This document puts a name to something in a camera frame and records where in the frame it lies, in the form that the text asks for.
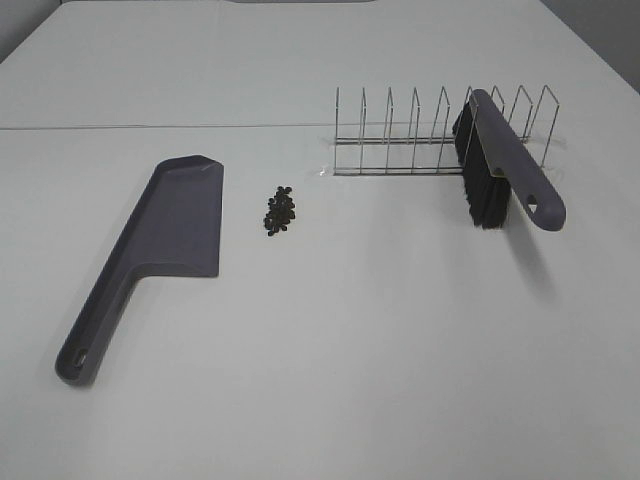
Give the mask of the pile of coffee beans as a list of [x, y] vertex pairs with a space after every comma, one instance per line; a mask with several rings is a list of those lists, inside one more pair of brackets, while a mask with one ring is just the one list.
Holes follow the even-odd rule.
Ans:
[[290, 194], [291, 186], [278, 186], [274, 195], [268, 199], [268, 210], [263, 219], [264, 228], [269, 237], [281, 231], [287, 231], [292, 220], [296, 218], [295, 203]]

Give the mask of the purple plastic dustpan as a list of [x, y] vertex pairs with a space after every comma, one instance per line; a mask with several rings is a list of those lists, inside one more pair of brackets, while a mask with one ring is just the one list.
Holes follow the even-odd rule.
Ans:
[[64, 383], [93, 383], [139, 280], [218, 276], [223, 180], [223, 165], [202, 155], [155, 167], [57, 355]]

